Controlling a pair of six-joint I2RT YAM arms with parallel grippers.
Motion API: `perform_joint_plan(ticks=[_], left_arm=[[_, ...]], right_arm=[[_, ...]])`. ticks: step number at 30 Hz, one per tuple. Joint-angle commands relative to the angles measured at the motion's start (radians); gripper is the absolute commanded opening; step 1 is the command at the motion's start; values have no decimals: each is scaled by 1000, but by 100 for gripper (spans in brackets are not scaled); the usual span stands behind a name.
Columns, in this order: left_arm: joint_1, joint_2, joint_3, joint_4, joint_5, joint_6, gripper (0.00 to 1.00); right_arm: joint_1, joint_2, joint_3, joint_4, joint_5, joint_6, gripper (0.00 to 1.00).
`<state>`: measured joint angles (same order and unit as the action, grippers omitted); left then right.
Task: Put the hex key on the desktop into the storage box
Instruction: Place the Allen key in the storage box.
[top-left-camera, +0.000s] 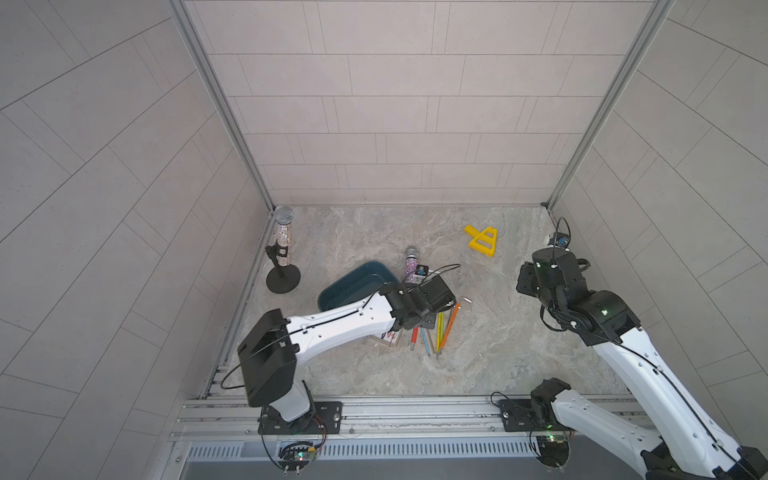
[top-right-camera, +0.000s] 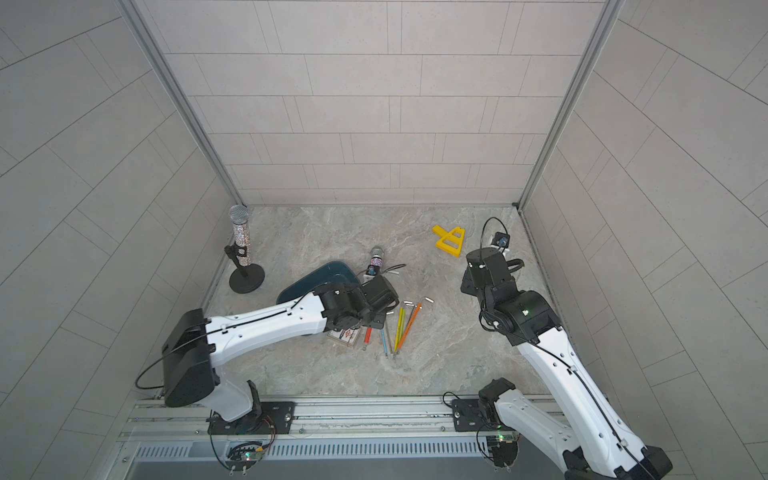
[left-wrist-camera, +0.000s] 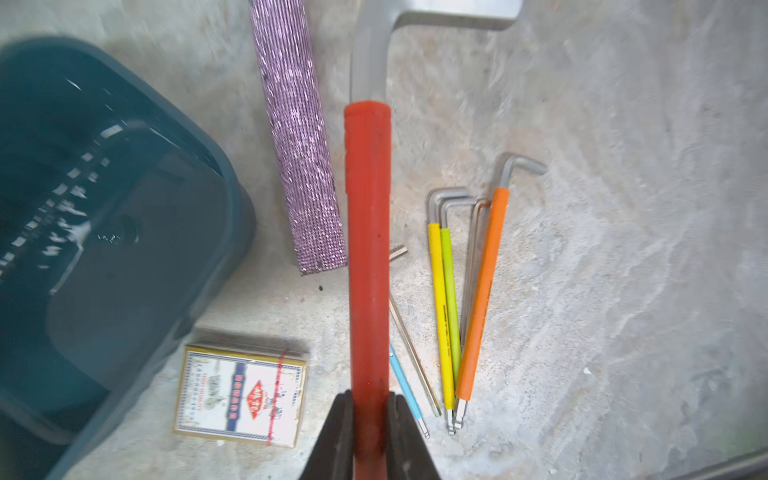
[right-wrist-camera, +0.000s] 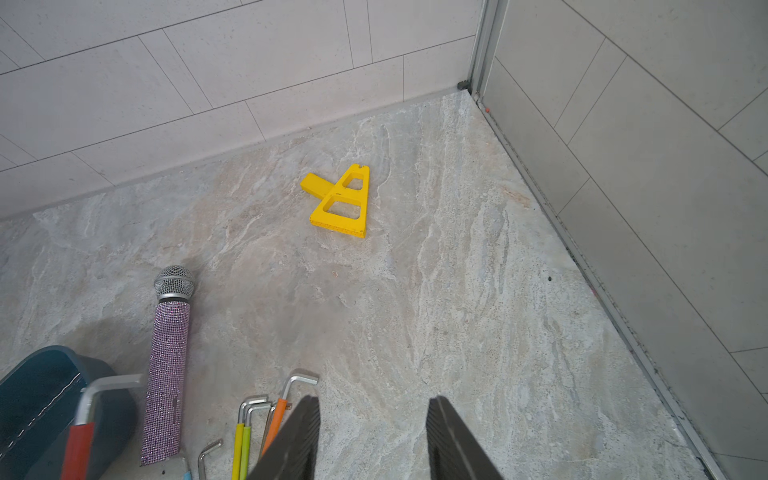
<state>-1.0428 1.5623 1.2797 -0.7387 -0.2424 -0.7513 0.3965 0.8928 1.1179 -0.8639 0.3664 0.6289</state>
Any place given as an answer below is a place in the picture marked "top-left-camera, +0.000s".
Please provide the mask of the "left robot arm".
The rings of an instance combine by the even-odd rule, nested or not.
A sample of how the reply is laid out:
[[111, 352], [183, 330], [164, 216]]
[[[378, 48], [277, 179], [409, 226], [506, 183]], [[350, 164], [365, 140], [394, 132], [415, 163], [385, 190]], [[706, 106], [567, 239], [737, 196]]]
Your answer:
[[359, 301], [311, 315], [286, 317], [270, 310], [237, 348], [248, 405], [271, 407], [293, 422], [312, 409], [308, 390], [295, 379], [298, 366], [363, 337], [431, 329], [437, 314], [455, 304], [446, 282], [433, 275], [420, 284], [386, 283]]

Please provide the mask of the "red hex key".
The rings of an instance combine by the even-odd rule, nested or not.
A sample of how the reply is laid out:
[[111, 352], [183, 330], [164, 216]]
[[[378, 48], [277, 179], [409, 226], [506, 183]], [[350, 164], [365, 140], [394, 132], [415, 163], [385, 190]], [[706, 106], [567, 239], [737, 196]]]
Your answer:
[[410, 350], [411, 351], [413, 351], [415, 349], [417, 341], [418, 341], [418, 327], [414, 327], [412, 329], [411, 340], [410, 340]]

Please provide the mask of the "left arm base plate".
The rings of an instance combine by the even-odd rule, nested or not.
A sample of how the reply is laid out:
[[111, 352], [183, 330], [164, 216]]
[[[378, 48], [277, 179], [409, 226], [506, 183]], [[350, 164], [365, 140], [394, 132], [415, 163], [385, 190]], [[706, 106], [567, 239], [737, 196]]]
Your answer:
[[261, 435], [319, 435], [338, 434], [343, 413], [339, 401], [315, 402], [301, 417], [286, 422], [272, 406], [263, 407], [258, 433]]

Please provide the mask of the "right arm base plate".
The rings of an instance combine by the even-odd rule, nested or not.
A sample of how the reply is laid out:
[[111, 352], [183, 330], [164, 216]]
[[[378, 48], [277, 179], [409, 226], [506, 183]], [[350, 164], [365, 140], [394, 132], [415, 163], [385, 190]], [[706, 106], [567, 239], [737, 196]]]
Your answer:
[[554, 419], [542, 420], [539, 418], [531, 407], [530, 398], [511, 399], [502, 397], [493, 400], [492, 403], [499, 410], [504, 431], [507, 433], [555, 432], [559, 435], [561, 432], [573, 432], [573, 429], [561, 425]]

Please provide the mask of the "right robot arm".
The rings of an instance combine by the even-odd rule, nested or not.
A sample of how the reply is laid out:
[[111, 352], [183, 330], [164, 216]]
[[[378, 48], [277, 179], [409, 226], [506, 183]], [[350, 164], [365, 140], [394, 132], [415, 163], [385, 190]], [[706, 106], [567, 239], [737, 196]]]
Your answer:
[[595, 405], [566, 382], [550, 378], [531, 393], [542, 427], [559, 424], [587, 436], [645, 479], [764, 479], [767, 459], [742, 446], [706, 413], [663, 360], [638, 316], [617, 294], [591, 290], [589, 263], [548, 246], [521, 266], [516, 289], [537, 298], [556, 331], [577, 334], [622, 379], [652, 429]]

